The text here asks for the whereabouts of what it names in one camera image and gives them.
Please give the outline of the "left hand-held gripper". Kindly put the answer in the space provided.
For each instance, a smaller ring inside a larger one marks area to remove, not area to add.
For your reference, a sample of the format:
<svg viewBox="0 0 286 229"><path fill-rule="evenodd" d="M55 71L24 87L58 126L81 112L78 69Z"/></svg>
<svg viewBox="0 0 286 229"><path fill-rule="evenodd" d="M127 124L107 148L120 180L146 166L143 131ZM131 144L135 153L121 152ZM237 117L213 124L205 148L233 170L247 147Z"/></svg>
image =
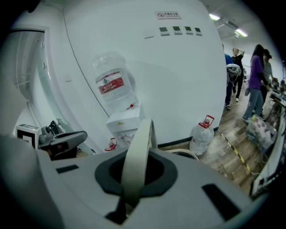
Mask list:
<svg viewBox="0 0 286 229"><path fill-rule="evenodd" d="M15 134L35 149L46 151L53 161L75 158L77 146L88 137L85 131L63 133L55 121L43 128L28 124L17 125Z"/></svg>

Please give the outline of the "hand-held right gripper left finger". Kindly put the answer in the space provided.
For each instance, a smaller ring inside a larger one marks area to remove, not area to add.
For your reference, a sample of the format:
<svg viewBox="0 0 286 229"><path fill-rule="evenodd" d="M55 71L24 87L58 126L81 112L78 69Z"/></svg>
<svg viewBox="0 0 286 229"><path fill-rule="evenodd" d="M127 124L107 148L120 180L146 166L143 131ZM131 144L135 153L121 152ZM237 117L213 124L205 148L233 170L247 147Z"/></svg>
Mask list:
<svg viewBox="0 0 286 229"><path fill-rule="evenodd" d="M20 229L129 229L120 195L95 178L98 165L117 153L51 161L27 142L0 136L0 178Z"/></svg>

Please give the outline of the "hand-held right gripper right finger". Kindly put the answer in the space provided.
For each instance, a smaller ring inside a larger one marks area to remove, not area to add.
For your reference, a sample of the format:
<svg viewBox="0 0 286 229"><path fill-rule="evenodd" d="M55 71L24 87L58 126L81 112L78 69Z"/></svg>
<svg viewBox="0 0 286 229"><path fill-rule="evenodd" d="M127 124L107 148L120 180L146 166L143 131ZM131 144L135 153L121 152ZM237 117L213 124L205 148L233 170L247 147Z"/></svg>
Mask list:
<svg viewBox="0 0 286 229"><path fill-rule="evenodd" d="M177 179L162 196L142 198L128 218L130 229L251 229L250 220L268 198L252 200L235 184L205 164L152 149L177 168ZM211 191L217 187L238 209L226 220L216 208Z"/></svg>

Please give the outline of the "white water dispenser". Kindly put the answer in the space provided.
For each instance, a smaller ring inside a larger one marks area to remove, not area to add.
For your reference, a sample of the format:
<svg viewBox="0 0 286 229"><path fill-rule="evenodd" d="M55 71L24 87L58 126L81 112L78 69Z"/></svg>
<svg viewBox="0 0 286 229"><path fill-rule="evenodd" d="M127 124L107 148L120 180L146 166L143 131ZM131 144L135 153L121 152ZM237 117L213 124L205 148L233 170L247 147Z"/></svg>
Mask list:
<svg viewBox="0 0 286 229"><path fill-rule="evenodd" d="M106 126L113 135L112 138L117 140L116 149L130 146L140 123L145 118L146 116L140 103L131 105L127 110L110 116Z"/></svg>

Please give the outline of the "yellow black striped floor strip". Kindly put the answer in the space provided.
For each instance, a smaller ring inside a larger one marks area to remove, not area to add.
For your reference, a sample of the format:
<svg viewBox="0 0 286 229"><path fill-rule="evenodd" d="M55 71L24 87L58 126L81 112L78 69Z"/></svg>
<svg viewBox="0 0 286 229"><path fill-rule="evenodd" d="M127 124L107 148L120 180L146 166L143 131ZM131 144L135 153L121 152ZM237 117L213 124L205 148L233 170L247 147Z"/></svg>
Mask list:
<svg viewBox="0 0 286 229"><path fill-rule="evenodd" d="M237 149L233 146L233 144L226 138L226 136L218 129L219 134L221 135L221 137L227 142L227 144L229 145L229 147L234 151L234 153L239 157L239 159L241 160L241 162L244 164L244 166L246 167L247 171L252 174L255 175L254 172L251 171L249 165L246 163L246 161L243 159L243 157L239 154L239 152L237 151Z"/></svg>

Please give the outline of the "frosted glass door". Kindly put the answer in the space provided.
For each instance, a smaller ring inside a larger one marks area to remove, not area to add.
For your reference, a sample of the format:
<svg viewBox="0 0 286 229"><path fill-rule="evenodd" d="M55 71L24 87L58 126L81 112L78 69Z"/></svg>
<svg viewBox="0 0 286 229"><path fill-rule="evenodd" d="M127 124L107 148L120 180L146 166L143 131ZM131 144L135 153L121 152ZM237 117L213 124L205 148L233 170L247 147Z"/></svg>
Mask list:
<svg viewBox="0 0 286 229"><path fill-rule="evenodd" d="M47 126L56 120L57 106L51 90L44 32L18 30L9 34L14 61L13 82L27 99L34 123Z"/></svg>

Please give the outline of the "work desk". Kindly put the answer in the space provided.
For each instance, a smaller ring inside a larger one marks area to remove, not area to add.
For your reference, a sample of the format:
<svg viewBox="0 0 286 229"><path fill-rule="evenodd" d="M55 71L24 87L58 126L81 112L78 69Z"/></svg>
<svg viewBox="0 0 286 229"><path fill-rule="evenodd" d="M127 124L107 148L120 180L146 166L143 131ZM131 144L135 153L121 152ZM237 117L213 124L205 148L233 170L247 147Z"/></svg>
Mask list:
<svg viewBox="0 0 286 229"><path fill-rule="evenodd" d="M264 191L270 190L273 183L282 174L286 165L286 93L274 89L269 94L269 99L274 102L266 119L269 124L276 127L277 134L274 144L264 156L268 156L262 171L253 181L250 196L255 198Z"/></svg>

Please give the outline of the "clear plastic storage bin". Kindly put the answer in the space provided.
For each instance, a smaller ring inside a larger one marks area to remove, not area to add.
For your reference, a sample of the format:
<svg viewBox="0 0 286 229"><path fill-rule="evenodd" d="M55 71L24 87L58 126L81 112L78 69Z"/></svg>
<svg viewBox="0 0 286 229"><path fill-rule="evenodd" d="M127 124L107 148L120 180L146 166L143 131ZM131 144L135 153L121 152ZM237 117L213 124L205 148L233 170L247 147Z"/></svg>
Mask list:
<svg viewBox="0 0 286 229"><path fill-rule="evenodd" d="M249 119L246 134L265 153L274 144L277 130L255 114Z"/></svg>

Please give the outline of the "white helmet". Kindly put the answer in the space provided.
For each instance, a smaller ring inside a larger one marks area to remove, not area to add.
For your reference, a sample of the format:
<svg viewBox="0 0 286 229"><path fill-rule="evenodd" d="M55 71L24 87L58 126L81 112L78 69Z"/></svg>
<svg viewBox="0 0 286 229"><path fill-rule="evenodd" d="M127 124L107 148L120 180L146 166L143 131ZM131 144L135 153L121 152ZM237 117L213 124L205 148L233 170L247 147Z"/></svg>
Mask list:
<svg viewBox="0 0 286 229"><path fill-rule="evenodd" d="M227 64L226 69L227 69L227 76L229 78L238 77L241 75L241 68L237 64Z"/></svg>

